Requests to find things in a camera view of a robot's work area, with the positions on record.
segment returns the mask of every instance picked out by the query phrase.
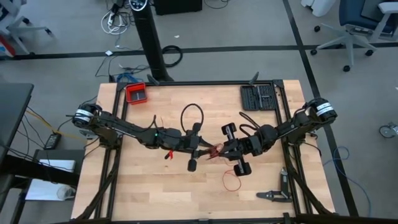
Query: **yellow cable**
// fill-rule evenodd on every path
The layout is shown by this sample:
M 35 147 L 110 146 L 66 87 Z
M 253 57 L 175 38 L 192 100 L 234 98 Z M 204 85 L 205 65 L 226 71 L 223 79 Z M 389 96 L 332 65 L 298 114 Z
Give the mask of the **yellow cable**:
M 73 139 L 77 139 L 79 141 L 82 141 L 83 143 L 86 144 L 86 140 L 83 138 L 80 138 L 78 136 L 72 135 L 72 134 L 67 134 L 67 133 L 63 133 L 61 131 L 58 131 L 57 129 L 53 128 L 51 125 L 49 125 L 47 122 L 45 122 L 41 117 L 37 116 L 36 114 L 34 114 L 33 112 L 30 112 L 29 110 L 26 111 L 27 113 L 29 113 L 30 115 L 34 116 L 35 118 L 37 118 L 39 121 L 43 122 L 43 124 L 48 127 L 49 129 L 51 129 L 54 133 L 58 133 L 61 134 L 65 137 L 69 137 L 69 138 L 73 138 Z

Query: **red clip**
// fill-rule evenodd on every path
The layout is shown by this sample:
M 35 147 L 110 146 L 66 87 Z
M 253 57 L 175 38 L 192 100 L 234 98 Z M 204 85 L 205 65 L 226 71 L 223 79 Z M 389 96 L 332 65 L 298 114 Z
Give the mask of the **red clip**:
M 173 159 L 173 150 L 170 150 L 170 151 L 169 151 L 169 157 L 170 157 L 170 160 Z

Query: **desk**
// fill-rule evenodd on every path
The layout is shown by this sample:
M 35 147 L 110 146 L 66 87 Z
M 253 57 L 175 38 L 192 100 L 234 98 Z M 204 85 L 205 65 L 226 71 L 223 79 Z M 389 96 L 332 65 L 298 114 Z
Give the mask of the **desk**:
M 290 112 L 301 108 L 304 102 L 298 80 L 285 80 L 285 92 Z M 102 84 L 99 88 L 97 104 L 105 111 L 112 111 L 116 84 Z M 126 121 L 139 126 L 148 126 L 153 114 L 157 123 L 165 127 L 180 128 L 180 113 L 189 103 L 199 104 L 204 111 L 205 121 L 200 135 L 208 142 L 216 144 L 226 141 L 221 127 L 234 122 L 247 123 L 238 115 L 241 111 L 239 85 L 191 85 L 191 86 L 149 86 L 149 100 L 140 105 L 128 105 Z M 284 114 L 278 96 L 281 113 Z M 118 116 L 122 111 L 124 95 L 118 104 Z M 245 111 L 259 124 L 277 125 L 275 111 Z M 200 113 L 189 108 L 183 118 L 185 127 L 192 127 L 200 120 Z M 243 133 L 236 132 L 236 137 Z M 307 142 L 316 144 L 312 138 Z M 87 149 L 91 151 L 94 143 Z M 303 145 L 302 164 L 307 184 L 324 206 L 333 211 L 322 162 L 316 149 Z M 192 220 L 202 218 L 270 218 L 281 217 L 289 212 L 294 216 L 292 203 L 277 203 L 256 198 L 256 192 L 279 189 L 279 172 L 284 166 L 284 156 L 280 141 L 267 153 L 245 160 L 251 163 L 252 174 L 240 177 L 242 186 L 237 192 L 228 192 L 221 178 L 227 166 L 223 160 L 198 160 L 196 172 L 187 171 L 189 154 L 174 154 L 172 160 L 165 160 L 167 151 L 150 150 L 141 146 L 135 139 L 123 137 L 121 160 L 112 221 L 123 220 Z M 84 211 L 95 195 L 100 182 L 104 150 L 97 149 L 86 157 L 80 174 L 72 218 Z M 238 185 L 234 177 L 226 177 L 225 184 L 233 189 Z M 299 202 L 305 212 L 301 191 L 297 186 Z M 104 205 L 108 196 L 104 196 Z

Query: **black box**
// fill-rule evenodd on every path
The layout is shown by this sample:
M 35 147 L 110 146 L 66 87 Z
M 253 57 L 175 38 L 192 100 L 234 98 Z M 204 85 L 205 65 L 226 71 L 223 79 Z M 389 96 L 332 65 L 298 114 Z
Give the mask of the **black box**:
M 182 12 L 197 12 L 202 9 L 202 0 L 154 0 L 157 15 Z

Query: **red wire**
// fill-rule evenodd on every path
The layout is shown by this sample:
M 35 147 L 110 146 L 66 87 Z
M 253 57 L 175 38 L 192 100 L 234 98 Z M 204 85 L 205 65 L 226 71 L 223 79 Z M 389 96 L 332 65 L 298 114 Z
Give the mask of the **red wire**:
M 210 150 L 210 157 L 208 158 L 208 160 L 218 157 L 218 155 L 220 154 L 221 148 L 222 148 L 222 144 L 217 144 L 217 145 L 215 145 L 214 147 L 209 148 L 208 150 Z M 224 160 L 224 162 L 225 162 L 225 164 L 226 164 L 227 166 L 230 166 L 230 167 L 231 167 L 231 166 L 234 166 L 234 164 L 232 164 L 232 165 L 228 164 L 225 158 L 224 158 L 223 160 Z M 241 179 L 240 179 L 238 176 L 236 176 L 234 173 L 230 173 L 231 171 L 234 171 L 234 170 L 227 170 L 227 171 L 225 171 L 224 174 L 223 174 L 223 178 L 222 178 L 221 180 L 223 181 L 223 185 L 224 185 L 225 190 L 227 190 L 227 191 L 229 191 L 229 192 L 235 192 L 235 191 L 239 190 L 239 189 L 242 187 L 242 181 L 241 181 Z M 238 187 L 237 189 L 231 190 L 231 189 L 228 189 L 228 188 L 225 186 L 224 178 L 225 178 L 225 175 L 226 175 L 226 174 L 232 175 L 232 176 L 234 176 L 234 177 L 236 177 L 236 178 L 238 179 L 238 181 L 239 181 L 239 187 Z
M 222 178 L 222 180 L 223 180 L 223 185 L 224 185 L 225 190 L 227 190 L 227 191 L 229 191 L 229 192 L 235 192 L 235 191 L 239 190 L 239 189 L 242 187 L 242 182 L 241 182 L 241 179 L 240 179 L 238 176 L 236 176 L 236 175 L 233 174 L 233 173 L 230 173 L 230 171 L 233 171 L 233 170 L 227 170 L 227 171 L 224 172 L 224 175 L 223 175 L 223 178 Z M 225 186 L 225 182 L 224 182 L 225 174 L 232 175 L 232 176 L 234 176 L 234 177 L 236 177 L 236 178 L 238 179 L 238 181 L 239 181 L 239 187 L 238 187 L 237 189 L 235 189 L 235 190 L 230 190 L 230 189 L 228 189 L 228 188 Z

